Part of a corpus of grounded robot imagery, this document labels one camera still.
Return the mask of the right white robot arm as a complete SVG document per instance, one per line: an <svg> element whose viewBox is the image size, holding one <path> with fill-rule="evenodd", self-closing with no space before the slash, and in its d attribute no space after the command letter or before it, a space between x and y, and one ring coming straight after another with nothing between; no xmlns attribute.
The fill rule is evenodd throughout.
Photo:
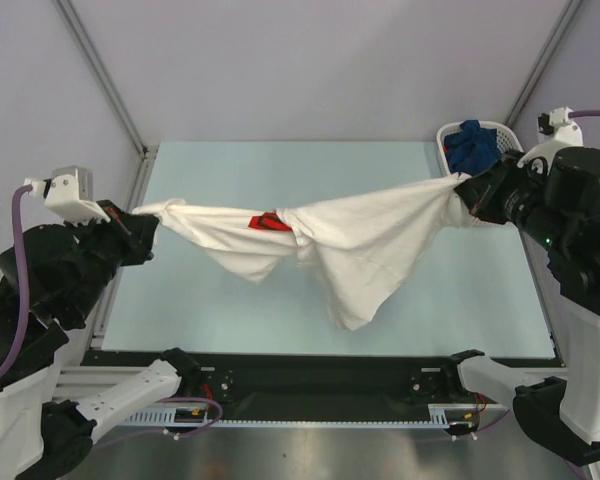
<svg viewBox="0 0 600 480"><path fill-rule="evenodd" d="M510 150L456 191L472 216L511 223L546 251L565 302L568 372L525 374L471 350L441 376L443 393L483 394L511 409L536 444L579 467L600 461L600 149L530 159Z"/></svg>

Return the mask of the white t shirt red print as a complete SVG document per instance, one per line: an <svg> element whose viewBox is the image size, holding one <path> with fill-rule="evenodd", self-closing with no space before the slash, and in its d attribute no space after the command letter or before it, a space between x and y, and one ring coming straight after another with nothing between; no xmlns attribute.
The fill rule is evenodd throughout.
<svg viewBox="0 0 600 480"><path fill-rule="evenodd" d="M283 258L295 258L322 282L334 320L353 331L374 319L442 229L471 226L455 191L469 178L452 174L274 211L169 199L133 212L156 217L224 269L255 284Z"/></svg>

